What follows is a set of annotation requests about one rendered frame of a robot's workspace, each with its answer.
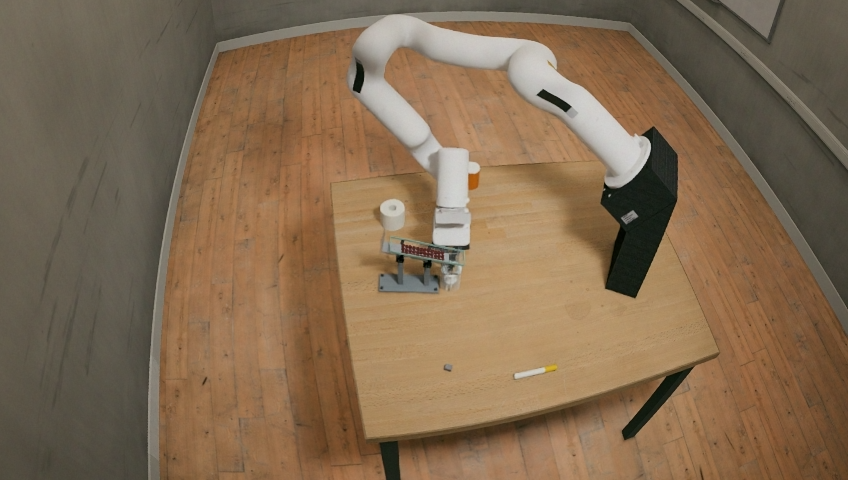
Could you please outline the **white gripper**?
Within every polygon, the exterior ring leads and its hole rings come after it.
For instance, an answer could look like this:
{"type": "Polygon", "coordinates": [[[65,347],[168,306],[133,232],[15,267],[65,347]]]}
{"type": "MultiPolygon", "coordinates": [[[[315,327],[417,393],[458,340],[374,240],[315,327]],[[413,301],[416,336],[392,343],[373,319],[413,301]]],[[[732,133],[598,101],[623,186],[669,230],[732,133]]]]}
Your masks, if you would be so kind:
{"type": "Polygon", "coordinates": [[[441,212],[436,207],[433,216],[432,244],[443,246],[443,243],[462,244],[462,250],[470,249],[470,224],[435,223],[435,212],[441,212]],[[466,235],[467,234],[467,235],[466,235]]]}

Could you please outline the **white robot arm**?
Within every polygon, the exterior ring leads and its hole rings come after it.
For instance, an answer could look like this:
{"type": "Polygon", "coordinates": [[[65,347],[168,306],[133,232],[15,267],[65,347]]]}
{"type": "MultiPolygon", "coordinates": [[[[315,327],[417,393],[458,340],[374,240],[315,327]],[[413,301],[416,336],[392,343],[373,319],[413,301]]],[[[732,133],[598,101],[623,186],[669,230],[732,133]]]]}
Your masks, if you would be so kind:
{"type": "Polygon", "coordinates": [[[385,66],[398,48],[448,65],[507,72],[511,87],[523,100],[557,117],[606,166],[605,183],[611,189],[632,180],[648,159],[650,141],[630,136],[586,89],[561,76],[555,56],[545,45],[472,35],[411,16],[389,15],[356,40],[346,82],[350,92],[437,180],[436,205],[446,209],[435,212],[435,223],[471,224],[471,213],[461,209],[469,203],[469,151],[442,148],[427,123],[385,81],[385,66]]]}

